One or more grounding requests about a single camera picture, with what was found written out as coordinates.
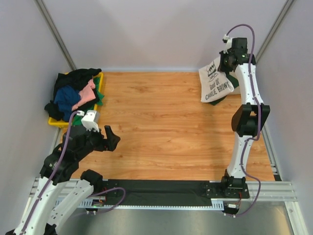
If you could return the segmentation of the green and white raglan t-shirt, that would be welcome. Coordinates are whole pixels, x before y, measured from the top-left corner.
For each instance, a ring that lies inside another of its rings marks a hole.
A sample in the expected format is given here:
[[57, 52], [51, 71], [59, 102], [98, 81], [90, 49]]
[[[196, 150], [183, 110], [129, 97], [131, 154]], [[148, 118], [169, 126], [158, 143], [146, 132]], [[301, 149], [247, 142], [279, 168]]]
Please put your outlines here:
[[239, 82], [234, 76], [218, 71], [219, 65], [220, 56], [199, 69], [202, 103], [216, 105], [239, 87]]

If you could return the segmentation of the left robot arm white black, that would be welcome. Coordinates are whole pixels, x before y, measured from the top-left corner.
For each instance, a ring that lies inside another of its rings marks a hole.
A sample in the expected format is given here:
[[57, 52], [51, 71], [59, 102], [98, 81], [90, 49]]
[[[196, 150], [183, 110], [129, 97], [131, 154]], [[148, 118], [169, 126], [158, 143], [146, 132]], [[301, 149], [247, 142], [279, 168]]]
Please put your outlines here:
[[100, 130], [87, 130], [84, 126], [70, 126], [62, 143], [45, 158], [40, 171], [34, 198], [20, 224], [7, 232], [9, 235], [57, 235], [79, 204], [88, 196], [106, 193], [103, 176], [93, 170], [82, 173], [80, 180], [59, 205], [62, 190], [69, 183], [79, 163], [93, 151], [113, 152], [121, 138], [110, 126]]

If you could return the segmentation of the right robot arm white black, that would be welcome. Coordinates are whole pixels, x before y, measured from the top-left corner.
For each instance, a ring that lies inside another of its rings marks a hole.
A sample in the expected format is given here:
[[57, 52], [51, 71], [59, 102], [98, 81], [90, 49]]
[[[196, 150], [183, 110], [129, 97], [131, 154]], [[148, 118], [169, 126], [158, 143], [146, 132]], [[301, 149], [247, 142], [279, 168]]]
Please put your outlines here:
[[235, 143], [230, 164], [221, 179], [220, 191], [225, 197], [247, 190], [246, 165], [254, 141], [260, 138], [261, 130], [269, 116], [270, 107], [264, 104], [256, 79], [256, 62], [247, 49], [247, 38], [223, 37], [225, 48], [220, 52], [219, 71], [234, 72], [241, 91], [241, 106], [231, 120]]

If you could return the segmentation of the folded beige t-shirt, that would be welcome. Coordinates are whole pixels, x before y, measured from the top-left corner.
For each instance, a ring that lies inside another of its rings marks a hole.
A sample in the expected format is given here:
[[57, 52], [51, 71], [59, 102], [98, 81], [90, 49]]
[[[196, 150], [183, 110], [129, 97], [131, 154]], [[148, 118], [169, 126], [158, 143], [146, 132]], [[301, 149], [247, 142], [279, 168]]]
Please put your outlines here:
[[235, 74], [235, 72], [230, 72], [228, 79], [231, 81], [234, 87], [234, 91], [232, 92], [232, 94], [240, 94], [239, 80], [237, 79], [237, 75]]

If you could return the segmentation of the bright green t-shirt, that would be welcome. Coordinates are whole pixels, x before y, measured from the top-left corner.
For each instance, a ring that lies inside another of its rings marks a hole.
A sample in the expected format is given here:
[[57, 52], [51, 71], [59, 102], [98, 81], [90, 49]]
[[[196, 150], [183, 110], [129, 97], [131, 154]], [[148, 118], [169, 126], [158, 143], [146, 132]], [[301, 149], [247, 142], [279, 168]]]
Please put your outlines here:
[[95, 99], [91, 100], [89, 102], [87, 102], [86, 104], [84, 104], [82, 107], [85, 109], [80, 109], [82, 111], [84, 111], [85, 113], [89, 110], [97, 110], [98, 106], [102, 106], [103, 105], [103, 98], [105, 97], [101, 92], [101, 85], [102, 85], [102, 78], [101, 76], [97, 76], [93, 78], [94, 84], [95, 84], [95, 89], [93, 90], [94, 92], [96, 92], [95, 94]]

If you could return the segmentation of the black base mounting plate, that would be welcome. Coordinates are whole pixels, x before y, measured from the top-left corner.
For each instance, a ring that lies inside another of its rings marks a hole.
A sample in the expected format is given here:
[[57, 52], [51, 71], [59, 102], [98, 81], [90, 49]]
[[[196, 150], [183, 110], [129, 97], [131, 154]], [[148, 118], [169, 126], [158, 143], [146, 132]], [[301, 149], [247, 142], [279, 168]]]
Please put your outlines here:
[[247, 185], [242, 189], [227, 188], [223, 183], [186, 180], [121, 180], [103, 182], [102, 191], [121, 187], [126, 196], [123, 206], [210, 206], [211, 200], [248, 199]]

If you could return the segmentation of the pink t-shirt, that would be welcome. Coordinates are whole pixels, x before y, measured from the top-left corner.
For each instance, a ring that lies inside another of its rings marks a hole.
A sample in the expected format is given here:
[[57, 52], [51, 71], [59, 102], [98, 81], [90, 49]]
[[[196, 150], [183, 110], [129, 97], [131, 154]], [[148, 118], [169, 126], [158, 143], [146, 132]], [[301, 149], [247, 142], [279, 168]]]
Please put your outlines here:
[[80, 100], [72, 106], [72, 111], [78, 109], [82, 105], [95, 99], [94, 89], [96, 88], [93, 78], [89, 80], [87, 85], [79, 92]]

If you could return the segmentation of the blue t-shirt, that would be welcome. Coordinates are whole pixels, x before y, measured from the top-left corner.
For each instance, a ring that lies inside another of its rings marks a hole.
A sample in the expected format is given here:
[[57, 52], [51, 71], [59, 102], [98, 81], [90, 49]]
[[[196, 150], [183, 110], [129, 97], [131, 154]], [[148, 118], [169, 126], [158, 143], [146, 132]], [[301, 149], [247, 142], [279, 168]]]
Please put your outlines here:
[[54, 104], [56, 104], [58, 110], [63, 113], [63, 121], [69, 121], [72, 107], [78, 103], [80, 99], [79, 91], [69, 85], [63, 86], [57, 91], [54, 98]]

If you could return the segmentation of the yellow plastic bin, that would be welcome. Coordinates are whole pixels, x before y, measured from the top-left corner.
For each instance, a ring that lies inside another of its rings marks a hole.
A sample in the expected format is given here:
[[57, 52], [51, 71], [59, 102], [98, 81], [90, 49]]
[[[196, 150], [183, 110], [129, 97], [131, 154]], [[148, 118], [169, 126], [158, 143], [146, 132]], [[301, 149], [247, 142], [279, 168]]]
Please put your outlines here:
[[[103, 82], [104, 81], [104, 74], [103, 74], [103, 72], [100, 72], [97, 76], [101, 76], [101, 78], [103, 79], [102, 80], [102, 85], [103, 85], [103, 83], [104, 83]], [[82, 117], [75, 116], [73, 118], [73, 120], [72, 120], [72, 125], [81, 125], [81, 119], [82, 119]], [[63, 120], [55, 120], [52, 117], [48, 118], [48, 124], [51, 125], [51, 126], [54, 126], [54, 127], [58, 127], [58, 128], [67, 128], [67, 126], [68, 126], [68, 122], [65, 122]]]

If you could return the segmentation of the black t-shirt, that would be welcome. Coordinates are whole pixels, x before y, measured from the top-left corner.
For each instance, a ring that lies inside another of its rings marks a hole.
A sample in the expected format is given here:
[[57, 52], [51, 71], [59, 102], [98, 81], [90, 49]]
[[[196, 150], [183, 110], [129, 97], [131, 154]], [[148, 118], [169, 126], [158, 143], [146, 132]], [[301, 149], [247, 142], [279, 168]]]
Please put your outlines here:
[[[75, 90], [79, 92], [87, 85], [89, 80], [97, 76], [101, 69], [77, 69], [68, 73], [60, 73], [57, 76], [56, 82], [53, 88], [53, 98], [52, 100], [45, 105], [44, 110], [47, 111], [48, 116], [52, 117], [55, 120], [62, 120], [63, 113], [58, 110], [56, 104], [54, 104], [54, 98], [56, 96], [57, 91], [66, 85], [73, 87]], [[82, 106], [74, 111], [80, 111], [80, 109], [85, 109]]]

